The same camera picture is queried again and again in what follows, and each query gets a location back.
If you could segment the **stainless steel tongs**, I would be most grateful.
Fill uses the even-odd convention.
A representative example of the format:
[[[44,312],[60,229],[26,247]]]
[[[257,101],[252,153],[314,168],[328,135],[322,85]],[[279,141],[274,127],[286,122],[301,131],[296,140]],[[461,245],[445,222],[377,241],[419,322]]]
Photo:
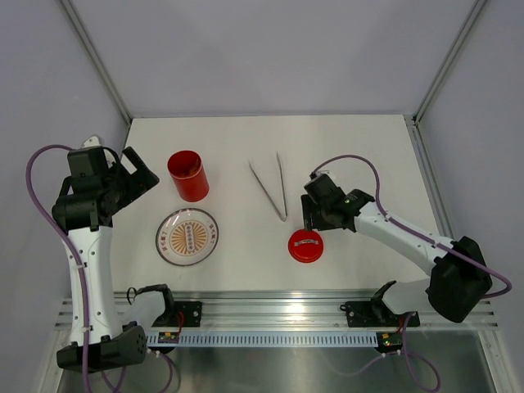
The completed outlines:
[[[248,166],[249,166],[249,170],[252,176],[254,177],[255,181],[257,182],[258,186],[260,187],[265,198],[268,200],[269,204],[271,205],[278,219],[282,223],[286,223],[289,217],[289,207],[288,207],[288,201],[287,201],[287,190],[286,190],[285,177],[284,177],[284,168],[283,168],[283,162],[282,162],[281,155],[279,154],[278,151],[275,153],[275,156],[276,156],[276,162],[278,165],[279,184],[280,184],[281,197],[282,197],[282,209],[280,209],[279,205],[274,200],[273,196],[271,195],[267,187],[262,182],[260,176],[257,174],[255,167],[253,166],[251,161],[248,162]]]

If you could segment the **red round lid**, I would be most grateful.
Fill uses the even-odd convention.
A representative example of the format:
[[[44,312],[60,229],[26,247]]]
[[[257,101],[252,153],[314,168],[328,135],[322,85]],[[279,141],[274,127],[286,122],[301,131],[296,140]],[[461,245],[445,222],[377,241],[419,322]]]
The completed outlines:
[[[310,264],[322,256],[324,244],[317,232],[299,229],[290,236],[287,248],[294,260]]]

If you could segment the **orange fried chicken wing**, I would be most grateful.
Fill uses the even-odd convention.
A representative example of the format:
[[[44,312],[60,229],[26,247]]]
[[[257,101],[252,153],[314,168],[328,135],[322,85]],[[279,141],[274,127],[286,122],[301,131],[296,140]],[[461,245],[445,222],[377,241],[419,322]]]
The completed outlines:
[[[191,178],[199,173],[201,170],[201,162],[195,161],[191,165],[184,167],[179,172],[180,178]]]

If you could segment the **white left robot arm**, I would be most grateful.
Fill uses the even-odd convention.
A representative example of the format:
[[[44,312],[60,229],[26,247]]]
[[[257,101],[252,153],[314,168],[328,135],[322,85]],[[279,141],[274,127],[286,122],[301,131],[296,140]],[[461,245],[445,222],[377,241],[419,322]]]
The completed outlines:
[[[165,284],[139,289],[124,316],[115,307],[110,261],[113,217],[160,182],[132,147],[126,147],[123,155],[133,172],[110,148],[70,151],[70,175],[52,207],[69,259],[73,305],[70,343],[56,353],[57,365],[64,370],[98,373],[140,364],[146,357],[147,330],[153,323],[169,325],[177,315]]]

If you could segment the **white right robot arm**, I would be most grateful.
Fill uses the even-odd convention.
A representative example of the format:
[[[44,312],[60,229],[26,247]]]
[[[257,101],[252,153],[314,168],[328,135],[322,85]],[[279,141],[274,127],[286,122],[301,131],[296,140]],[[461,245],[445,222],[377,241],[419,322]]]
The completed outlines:
[[[433,309],[462,322],[474,302],[449,238],[382,212],[369,196],[345,194],[326,173],[287,181],[279,158],[249,161],[230,151],[172,156],[149,151],[160,182],[119,214],[111,243],[113,284],[166,283],[174,291],[386,291],[373,318],[390,324]]]

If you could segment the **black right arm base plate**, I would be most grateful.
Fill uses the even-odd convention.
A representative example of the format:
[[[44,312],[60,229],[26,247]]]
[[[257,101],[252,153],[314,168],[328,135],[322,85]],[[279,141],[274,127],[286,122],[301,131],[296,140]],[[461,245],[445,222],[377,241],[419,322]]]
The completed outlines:
[[[402,328],[407,314],[393,314],[371,300],[350,300],[339,306],[349,328]]]

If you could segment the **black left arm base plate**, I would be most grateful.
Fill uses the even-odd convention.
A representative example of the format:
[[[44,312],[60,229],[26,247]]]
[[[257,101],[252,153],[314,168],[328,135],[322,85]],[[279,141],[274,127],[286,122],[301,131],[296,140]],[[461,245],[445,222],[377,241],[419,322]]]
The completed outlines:
[[[200,301],[175,301],[174,309],[161,315],[153,323],[154,328],[198,328],[201,326],[202,306]]]

